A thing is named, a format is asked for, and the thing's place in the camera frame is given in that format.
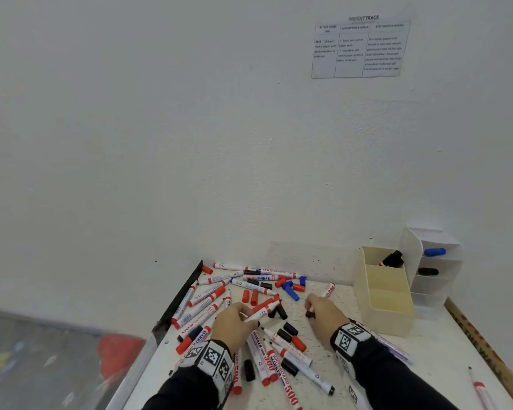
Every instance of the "pen holder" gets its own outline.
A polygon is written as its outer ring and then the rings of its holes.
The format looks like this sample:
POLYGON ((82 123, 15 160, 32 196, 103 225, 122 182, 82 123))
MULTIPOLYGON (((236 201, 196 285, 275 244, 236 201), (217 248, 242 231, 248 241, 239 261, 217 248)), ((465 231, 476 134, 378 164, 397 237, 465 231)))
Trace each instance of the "pen holder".
POLYGON ((378 266, 393 252, 394 249, 363 246, 353 289, 363 324, 376 332, 405 337, 414 321, 414 305, 405 268, 378 266))

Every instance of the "table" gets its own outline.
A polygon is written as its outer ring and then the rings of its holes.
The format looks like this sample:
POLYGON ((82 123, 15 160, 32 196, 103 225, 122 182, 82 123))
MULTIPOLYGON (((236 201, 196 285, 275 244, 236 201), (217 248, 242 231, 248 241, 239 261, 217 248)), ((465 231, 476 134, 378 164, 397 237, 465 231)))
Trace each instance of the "table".
MULTIPOLYGON (((222 271, 215 270, 212 276, 226 273, 227 271, 222 273, 222 271)), ((343 386, 342 372, 334 354, 323 348, 316 340, 308 319, 305 317, 304 299, 307 294, 310 292, 320 294, 328 284, 307 281, 306 285, 306 292, 299 293, 300 301, 298 302, 294 302, 282 289, 277 291, 280 293, 282 304, 289 316, 286 322, 291 323, 299 330, 299 338, 308 346, 306 354, 313 359, 312 369, 335 386, 336 391, 334 396, 328 397, 301 373, 296 377, 288 375, 289 381, 304 409, 355 410, 356 407, 343 386)), ((196 294, 206 288, 208 287, 199 287, 196 294)), ((226 289, 230 289, 233 302, 241 302, 242 288, 230 284, 226 289)), ((263 302, 267 298, 268 296, 261 294, 259 302, 263 302)), ((330 299, 347 316, 357 320, 361 318, 353 287, 336 285, 330 299)), ((278 314, 274 319, 264 317, 261 320, 264 327, 273 330, 281 328, 284 322, 278 314)), ((176 338, 179 332, 173 327, 167 332, 124 406, 124 410, 140 410, 146 400, 155 394, 162 383, 168 379, 169 371, 179 358, 175 352, 178 345, 176 338)), ((415 360, 415 364, 410 366, 413 372, 435 387, 460 410, 482 410, 469 380, 468 366, 473 367, 477 377, 487 386, 498 408, 513 410, 513 400, 509 394, 445 309, 437 321, 415 320, 407 338, 384 337, 410 353, 415 360)), ((247 345, 243 347, 242 355, 242 359, 250 357, 247 345)), ((239 396, 230 394, 225 409, 270 410, 277 408, 287 410, 291 408, 279 382, 264 387, 260 384, 258 375, 257 379, 251 383, 245 381, 245 375, 242 378, 243 393, 239 396)))

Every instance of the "floor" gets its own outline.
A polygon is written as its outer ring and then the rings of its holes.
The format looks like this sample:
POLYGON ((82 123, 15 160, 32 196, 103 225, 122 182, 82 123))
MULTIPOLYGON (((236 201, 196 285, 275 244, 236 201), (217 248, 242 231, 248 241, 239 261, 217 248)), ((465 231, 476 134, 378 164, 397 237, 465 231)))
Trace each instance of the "floor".
POLYGON ((0 315, 0 410, 104 409, 143 343, 0 315))

